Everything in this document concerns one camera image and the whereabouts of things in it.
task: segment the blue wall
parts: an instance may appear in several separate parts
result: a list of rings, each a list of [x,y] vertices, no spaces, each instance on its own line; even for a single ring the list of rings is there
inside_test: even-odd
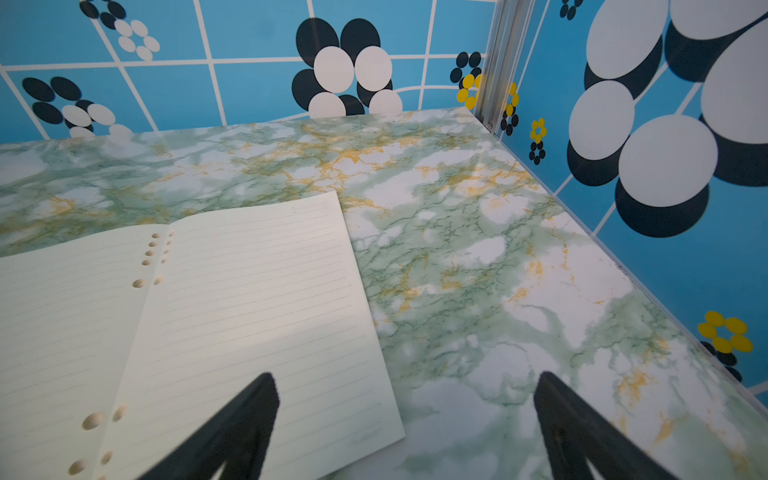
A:
[[[768,5],[678,3],[538,0],[498,134],[751,387],[768,380]]]
[[[451,71],[462,52],[485,57],[494,7],[470,0],[3,2],[0,142],[309,116],[307,102],[322,88],[312,90],[313,71],[304,81],[294,78],[312,67],[302,57],[319,50],[310,45],[315,51],[307,54],[297,46],[310,9],[319,19],[315,25],[329,27],[320,47],[338,47],[350,21],[367,21],[340,45],[342,55],[353,55],[350,45],[383,49],[392,64],[392,85],[382,90],[393,90],[404,110],[457,107]],[[312,27],[305,23],[304,34]],[[377,72],[380,66],[371,68]],[[471,69],[466,65],[462,77]],[[332,69],[330,75],[343,73]],[[27,78],[40,82],[25,83]],[[356,80],[350,76],[345,91],[333,92],[344,100],[342,114],[369,112]],[[299,102],[302,96],[306,101]],[[98,109],[93,113],[91,103],[107,108],[114,120],[100,117]]]

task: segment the notebook page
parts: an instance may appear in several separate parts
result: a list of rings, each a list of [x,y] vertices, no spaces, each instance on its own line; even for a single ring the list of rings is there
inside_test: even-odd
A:
[[[265,371],[280,409],[264,480],[319,478],[405,435],[335,192],[170,228],[108,478],[141,474]]]
[[[0,258],[0,478],[90,475],[167,225],[127,227]],[[158,243],[153,249],[150,242]]]

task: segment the green marble countertop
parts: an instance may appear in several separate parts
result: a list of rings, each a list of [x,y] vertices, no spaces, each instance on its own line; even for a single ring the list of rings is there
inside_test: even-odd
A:
[[[406,439],[330,478],[547,478],[551,370],[681,478],[768,422],[465,108],[0,145],[0,256],[335,189]]]

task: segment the ring binder hole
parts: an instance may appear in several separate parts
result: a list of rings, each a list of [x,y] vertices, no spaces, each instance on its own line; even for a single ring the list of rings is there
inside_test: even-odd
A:
[[[80,473],[83,470],[85,470],[86,465],[88,465],[88,464],[85,461],[85,458],[81,458],[81,459],[77,460],[72,465],[69,465],[69,470],[68,470],[69,475],[77,475],[78,473]]]
[[[117,420],[122,419],[123,416],[125,415],[125,410],[127,410],[127,408],[128,407],[126,405],[119,406],[118,409],[114,411],[114,415],[112,416],[112,422],[116,422]]]
[[[104,421],[104,414],[101,412],[91,413],[83,420],[83,430],[93,430]]]

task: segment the marble pattern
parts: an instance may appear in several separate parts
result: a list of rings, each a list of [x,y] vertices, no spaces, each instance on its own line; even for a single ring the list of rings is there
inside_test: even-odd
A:
[[[768,478],[764,417],[465,108],[0,145],[0,255],[331,189],[406,439],[329,478],[549,478],[543,370],[681,478]]]

